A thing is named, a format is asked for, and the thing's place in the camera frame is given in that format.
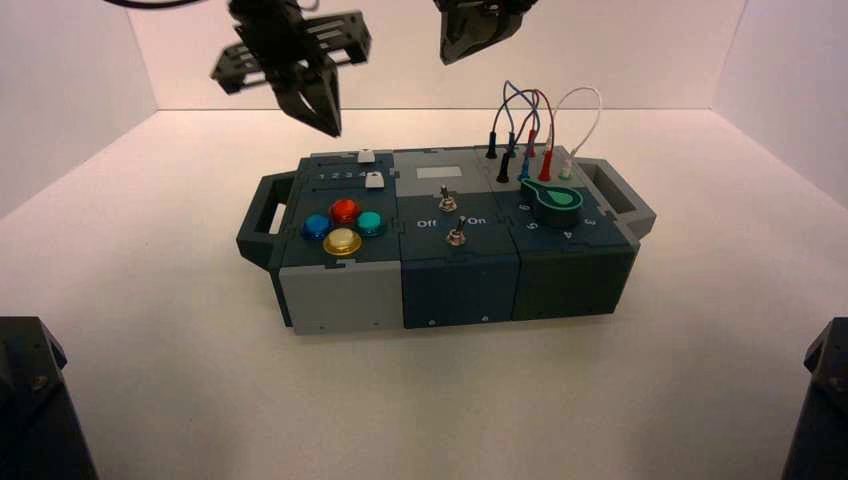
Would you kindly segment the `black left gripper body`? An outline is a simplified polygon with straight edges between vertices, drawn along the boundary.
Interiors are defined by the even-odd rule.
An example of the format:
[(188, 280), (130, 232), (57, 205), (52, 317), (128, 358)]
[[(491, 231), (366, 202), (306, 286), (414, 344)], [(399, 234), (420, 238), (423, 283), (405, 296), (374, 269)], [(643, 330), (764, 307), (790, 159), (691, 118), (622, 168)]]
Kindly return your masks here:
[(240, 41), (222, 50), (211, 72), (227, 93), (263, 82), (283, 89), (332, 81), (342, 65), (368, 60), (371, 35), (356, 11), (306, 18), (296, 1), (231, 1)]

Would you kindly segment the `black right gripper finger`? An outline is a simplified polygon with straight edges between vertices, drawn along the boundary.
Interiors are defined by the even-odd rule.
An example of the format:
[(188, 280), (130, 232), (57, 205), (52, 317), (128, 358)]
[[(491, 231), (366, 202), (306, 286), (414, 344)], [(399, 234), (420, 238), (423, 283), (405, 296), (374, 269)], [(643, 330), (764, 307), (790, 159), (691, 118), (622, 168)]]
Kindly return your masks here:
[(451, 65), (484, 48), (479, 11), (442, 13), (442, 63)]
[(522, 26), (521, 12), (501, 11), (497, 17), (490, 18), (491, 30), (484, 36), (480, 49), (489, 48), (512, 37)]

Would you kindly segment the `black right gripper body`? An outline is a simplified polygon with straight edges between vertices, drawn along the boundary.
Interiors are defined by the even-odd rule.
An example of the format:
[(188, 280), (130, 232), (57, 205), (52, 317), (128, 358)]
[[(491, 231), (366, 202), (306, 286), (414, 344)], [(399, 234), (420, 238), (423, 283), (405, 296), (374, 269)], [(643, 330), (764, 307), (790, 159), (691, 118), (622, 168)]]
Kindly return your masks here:
[(536, 0), (434, 0), (440, 12), (451, 9), (478, 8), (487, 12), (527, 12)]

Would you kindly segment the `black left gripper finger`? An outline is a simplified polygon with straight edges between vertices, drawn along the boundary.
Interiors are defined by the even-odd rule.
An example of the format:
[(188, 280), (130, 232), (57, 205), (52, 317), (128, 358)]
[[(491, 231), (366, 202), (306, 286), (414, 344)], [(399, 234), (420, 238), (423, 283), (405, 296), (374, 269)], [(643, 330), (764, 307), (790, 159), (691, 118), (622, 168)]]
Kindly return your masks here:
[(310, 70), (306, 77), (305, 98), (311, 111), (311, 125), (332, 137), (339, 137), (342, 124), (337, 68), (327, 65)]
[(275, 86), (274, 94), (280, 109), (285, 114), (314, 128), (310, 122), (311, 111), (305, 98), (305, 90)]

